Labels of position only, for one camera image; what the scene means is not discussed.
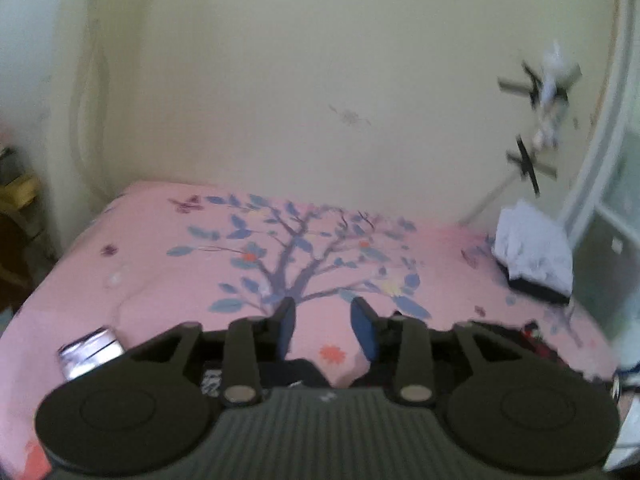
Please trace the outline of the white power strip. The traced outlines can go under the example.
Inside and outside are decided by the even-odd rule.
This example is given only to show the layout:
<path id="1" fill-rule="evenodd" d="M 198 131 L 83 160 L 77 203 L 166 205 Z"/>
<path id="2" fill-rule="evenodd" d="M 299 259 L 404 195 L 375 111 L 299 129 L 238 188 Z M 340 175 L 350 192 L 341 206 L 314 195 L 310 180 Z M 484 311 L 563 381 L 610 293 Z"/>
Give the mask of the white power strip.
<path id="1" fill-rule="evenodd" d="M 555 41 L 552 47 L 544 52 L 541 61 L 541 86 L 535 106 L 537 131 L 532 137 L 536 152 L 556 148 L 558 130 L 561 119 L 558 115 L 565 112 L 566 85 L 570 79 L 572 66 Z"/>

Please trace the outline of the white framed glass door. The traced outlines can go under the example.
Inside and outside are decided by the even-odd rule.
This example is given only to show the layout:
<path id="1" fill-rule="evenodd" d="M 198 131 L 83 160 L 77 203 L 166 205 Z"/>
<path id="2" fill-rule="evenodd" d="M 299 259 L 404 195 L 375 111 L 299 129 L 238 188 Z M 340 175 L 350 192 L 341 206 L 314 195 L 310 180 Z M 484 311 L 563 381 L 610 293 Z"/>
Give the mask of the white framed glass door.
<path id="1" fill-rule="evenodd" d="M 639 336 L 639 0 L 618 0 L 615 31 L 598 120 L 561 218 L 574 296 L 623 354 Z"/>

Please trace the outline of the black folded garment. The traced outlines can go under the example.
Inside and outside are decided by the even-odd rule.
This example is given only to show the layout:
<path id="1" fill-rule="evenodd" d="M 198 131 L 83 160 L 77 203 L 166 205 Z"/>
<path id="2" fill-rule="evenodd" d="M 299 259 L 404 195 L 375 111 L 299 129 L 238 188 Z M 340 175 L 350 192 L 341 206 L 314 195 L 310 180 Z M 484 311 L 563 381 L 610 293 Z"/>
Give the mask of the black folded garment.
<path id="1" fill-rule="evenodd" d="M 498 264 L 498 268 L 506 279 L 506 284 L 514 292 L 520 292 L 538 301 L 552 304 L 552 306 L 565 307 L 570 303 L 570 296 L 556 292 L 547 286 L 526 281 L 524 278 L 510 278 L 508 269 L 502 263 Z"/>

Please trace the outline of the white folded garment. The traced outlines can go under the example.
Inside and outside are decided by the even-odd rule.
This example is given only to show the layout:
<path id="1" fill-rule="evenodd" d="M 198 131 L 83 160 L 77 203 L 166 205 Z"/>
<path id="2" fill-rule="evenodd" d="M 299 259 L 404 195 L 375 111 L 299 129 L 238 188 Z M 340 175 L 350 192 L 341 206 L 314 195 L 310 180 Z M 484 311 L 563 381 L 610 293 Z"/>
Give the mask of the white folded garment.
<path id="1" fill-rule="evenodd" d="M 563 227 L 526 200 L 500 211 L 492 255 L 510 278 L 572 296 L 573 252 Z"/>

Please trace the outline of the cluttered shelf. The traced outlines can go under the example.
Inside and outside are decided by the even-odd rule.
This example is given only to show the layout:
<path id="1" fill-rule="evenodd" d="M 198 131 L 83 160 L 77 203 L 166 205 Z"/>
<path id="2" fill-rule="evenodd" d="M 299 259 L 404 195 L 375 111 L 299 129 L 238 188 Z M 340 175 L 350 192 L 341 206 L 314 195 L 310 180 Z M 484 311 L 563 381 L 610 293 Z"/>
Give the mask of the cluttered shelf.
<path id="1" fill-rule="evenodd" d="M 42 183 L 1 127 L 1 312 L 15 314 L 56 263 Z"/>

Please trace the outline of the pink floral bed sheet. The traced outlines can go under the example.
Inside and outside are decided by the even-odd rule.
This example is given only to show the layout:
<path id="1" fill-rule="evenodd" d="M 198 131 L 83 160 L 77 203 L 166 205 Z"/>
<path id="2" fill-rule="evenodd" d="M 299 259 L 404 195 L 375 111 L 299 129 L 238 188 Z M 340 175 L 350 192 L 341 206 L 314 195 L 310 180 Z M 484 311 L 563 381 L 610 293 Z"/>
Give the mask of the pink floral bed sheet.
<path id="1" fill-rule="evenodd" d="M 485 234 L 406 217 L 296 204 L 223 188 L 137 183 L 75 240 L 1 338 L 1 463 L 14 479 L 48 469 L 34 431 L 63 381 L 58 350 L 101 326 L 134 347 L 183 322 L 222 330 L 297 307 L 290 350 L 337 387 L 367 369 L 352 298 L 436 330 L 477 320 L 539 334 L 570 367 L 610 377 L 615 356 L 579 307 L 511 290 Z"/>

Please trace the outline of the black patterned knit sweater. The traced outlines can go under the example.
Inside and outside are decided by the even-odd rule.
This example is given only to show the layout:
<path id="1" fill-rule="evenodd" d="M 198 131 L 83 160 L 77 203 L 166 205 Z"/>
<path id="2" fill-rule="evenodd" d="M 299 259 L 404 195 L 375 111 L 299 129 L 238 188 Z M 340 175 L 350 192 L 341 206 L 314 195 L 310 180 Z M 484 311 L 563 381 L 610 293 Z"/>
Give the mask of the black patterned knit sweater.
<path id="1" fill-rule="evenodd" d="M 389 389 L 398 370 L 401 347 L 401 322 L 384 318 L 385 328 L 381 334 L 380 355 L 374 362 L 369 362 L 369 368 L 364 372 L 358 372 L 349 382 L 349 387 L 382 387 Z M 507 349 L 503 344 L 509 341 L 522 349 L 528 356 L 539 356 L 541 359 L 562 365 L 564 361 L 558 352 L 548 346 L 537 336 L 538 325 L 530 322 L 517 330 L 496 324 L 477 323 L 471 324 L 488 330 L 496 335 L 498 341 L 482 337 L 480 345 L 483 347 L 480 354 L 491 362 L 506 362 L 518 360 L 521 356 L 518 352 Z M 460 385 L 472 374 L 471 364 L 465 356 L 457 338 L 453 332 L 439 332 L 432 330 L 430 333 L 430 348 L 416 352 L 418 364 L 431 363 L 434 365 L 435 385 L 442 390 L 450 391 Z M 258 365 L 262 388 L 268 390 L 277 387 L 307 387 L 328 388 L 329 382 L 322 371 L 313 362 L 296 360 L 267 360 Z"/>

